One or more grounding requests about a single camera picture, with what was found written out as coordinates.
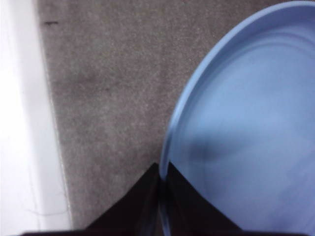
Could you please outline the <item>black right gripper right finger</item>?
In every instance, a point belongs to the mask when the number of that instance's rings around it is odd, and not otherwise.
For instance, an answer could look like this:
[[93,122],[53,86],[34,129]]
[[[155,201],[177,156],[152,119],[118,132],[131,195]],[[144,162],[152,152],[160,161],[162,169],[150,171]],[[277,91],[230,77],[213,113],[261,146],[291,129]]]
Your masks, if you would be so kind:
[[166,236],[238,236],[243,230],[204,199],[169,163],[164,182],[162,228]]

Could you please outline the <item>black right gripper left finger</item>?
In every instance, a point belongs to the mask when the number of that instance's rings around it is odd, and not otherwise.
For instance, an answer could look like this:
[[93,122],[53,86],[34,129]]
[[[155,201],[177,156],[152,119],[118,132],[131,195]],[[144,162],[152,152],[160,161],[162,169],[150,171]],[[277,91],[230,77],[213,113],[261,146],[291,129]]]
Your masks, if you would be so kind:
[[86,230],[98,236],[153,236],[160,178],[152,164],[136,184]]

